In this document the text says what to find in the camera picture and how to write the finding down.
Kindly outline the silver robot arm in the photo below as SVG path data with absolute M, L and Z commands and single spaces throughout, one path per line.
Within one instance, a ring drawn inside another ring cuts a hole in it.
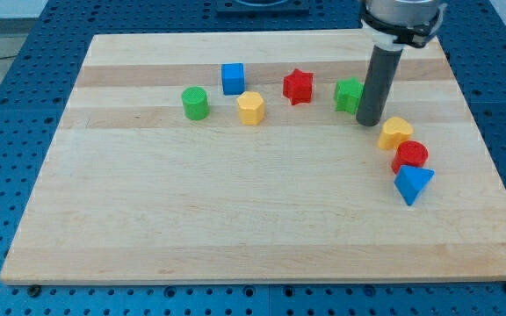
M 374 45 L 396 52 L 424 48 L 443 24 L 446 1 L 364 0 L 359 17 Z

